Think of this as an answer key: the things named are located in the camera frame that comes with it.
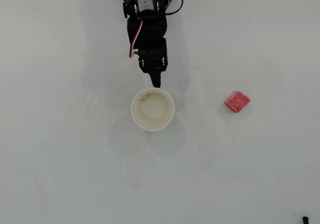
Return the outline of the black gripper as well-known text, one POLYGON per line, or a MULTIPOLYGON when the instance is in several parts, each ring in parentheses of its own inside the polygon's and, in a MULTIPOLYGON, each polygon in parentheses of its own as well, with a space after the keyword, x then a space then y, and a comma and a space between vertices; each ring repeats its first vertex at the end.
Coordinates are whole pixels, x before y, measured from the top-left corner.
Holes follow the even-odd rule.
POLYGON ((149 74, 155 88, 161 87, 161 74, 167 70, 168 65, 165 39, 167 27, 167 18, 164 15, 142 19, 131 16, 127 20, 129 57, 138 55, 140 69, 149 74))

